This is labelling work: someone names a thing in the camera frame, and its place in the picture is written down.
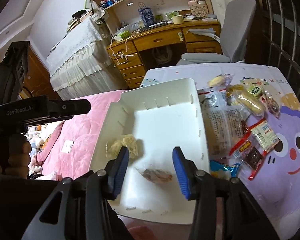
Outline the person left hand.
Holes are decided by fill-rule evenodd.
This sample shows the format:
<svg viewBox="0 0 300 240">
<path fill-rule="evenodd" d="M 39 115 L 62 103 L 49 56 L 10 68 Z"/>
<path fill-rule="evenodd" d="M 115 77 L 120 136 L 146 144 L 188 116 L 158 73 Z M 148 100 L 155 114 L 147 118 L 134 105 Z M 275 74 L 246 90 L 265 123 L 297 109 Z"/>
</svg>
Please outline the person left hand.
<svg viewBox="0 0 300 240">
<path fill-rule="evenodd" d="M 0 174 L 5 173 L 8 176 L 26 179 L 29 174 L 28 165 L 31 162 L 29 153 L 31 151 L 31 144 L 27 137 L 22 134 L 12 137 L 9 141 L 8 166 L 2 169 L 0 165 Z"/>
</svg>

